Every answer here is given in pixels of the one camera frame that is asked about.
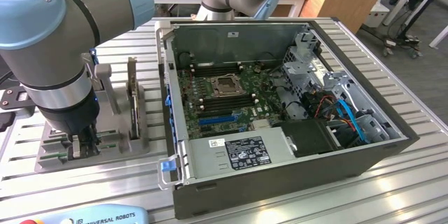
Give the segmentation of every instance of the aluminum workbench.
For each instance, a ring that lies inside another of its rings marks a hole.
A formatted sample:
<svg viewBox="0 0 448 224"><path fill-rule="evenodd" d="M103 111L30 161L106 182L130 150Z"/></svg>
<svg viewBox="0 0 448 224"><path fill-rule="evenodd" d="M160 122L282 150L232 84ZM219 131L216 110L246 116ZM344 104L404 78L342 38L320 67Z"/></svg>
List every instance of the aluminum workbench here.
<svg viewBox="0 0 448 224"><path fill-rule="evenodd" d="M156 56L160 43L151 21L98 47L100 62L112 64L115 86L124 85L128 57L138 58L151 152L127 161L36 174L44 118L36 113L18 120L0 135L0 222L18 223L31 216L107 202L144 207L151 223L448 222L447 126L342 23L330 18L315 20L420 135L422 139L399 155L356 178L176 220L172 192L158 186L156 162L167 156L167 148ZM338 69L339 63L326 48L322 55Z"/></svg>

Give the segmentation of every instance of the floor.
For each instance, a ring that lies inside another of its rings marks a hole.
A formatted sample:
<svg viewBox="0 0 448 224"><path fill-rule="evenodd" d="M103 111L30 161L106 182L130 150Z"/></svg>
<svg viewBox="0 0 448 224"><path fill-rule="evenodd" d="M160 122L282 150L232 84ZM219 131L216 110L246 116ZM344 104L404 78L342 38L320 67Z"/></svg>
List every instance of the floor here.
<svg viewBox="0 0 448 224"><path fill-rule="evenodd" d="M388 0L382 3L391 9ZM395 34L406 16L398 20L391 28ZM366 31L360 30L356 34L370 50L380 58L384 65L404 82L412 92L419 96L439 118L448 124L448 43L447 39L440 42L439 49L428 46L443 28L448 25L448 6L435 0L414 24L408 34L419 37L420 51L423 57L411 58L410 50L396 49L395 55L383 57L383 43ZM380 26L378 31L387 34L388 27Z"/></svg>

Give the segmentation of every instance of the motherboard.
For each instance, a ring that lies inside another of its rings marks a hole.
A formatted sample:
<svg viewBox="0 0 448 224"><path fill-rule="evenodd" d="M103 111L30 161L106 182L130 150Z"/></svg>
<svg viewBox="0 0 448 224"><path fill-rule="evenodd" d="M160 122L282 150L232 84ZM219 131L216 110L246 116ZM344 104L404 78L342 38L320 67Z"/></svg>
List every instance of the motherboard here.
<svg viewBox="0 0 448 224"><path fill-rule="evenodd" d="M191 139L252 131L288 120L272 70L255 62L179 71Z"/></svg>

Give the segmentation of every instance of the label sticker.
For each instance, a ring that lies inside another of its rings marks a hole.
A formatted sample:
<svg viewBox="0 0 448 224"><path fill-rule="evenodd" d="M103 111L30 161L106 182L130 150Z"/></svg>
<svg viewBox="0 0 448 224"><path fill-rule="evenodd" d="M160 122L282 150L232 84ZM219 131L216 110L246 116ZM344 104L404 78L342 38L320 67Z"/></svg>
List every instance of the label sticker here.
<svg viewBox="0 0 448 224"><path fill-rule="evenodd" d="M234 170L251 168L271 163L268 150L262 136L226 142Z"/></svg>
<svg viewBox="0 0 448 224"><path fill-rule="evenodd" d="M238 38L239 35L240 35L240 33L238 31L231 31L230 33L227 33L228 38Z"/></svg>
<svg viewBox="0 0 448 224"><path fill-rule="evenodd" d="M208 140L208 144L211 145L211 148L224 146L224 143L226 143L224 138Z"/></svg>

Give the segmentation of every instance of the power supply label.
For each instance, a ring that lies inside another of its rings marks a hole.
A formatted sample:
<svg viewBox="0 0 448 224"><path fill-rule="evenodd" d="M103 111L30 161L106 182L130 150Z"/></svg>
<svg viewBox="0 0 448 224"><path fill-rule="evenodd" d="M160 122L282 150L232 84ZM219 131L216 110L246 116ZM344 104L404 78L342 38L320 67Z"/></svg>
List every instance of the power supply label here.
<svg viewBox="0 0 448 224"><path fill-rule="evenodd" d="M242 170L271 163L262 136L226 142L234 170Z"/></svg>

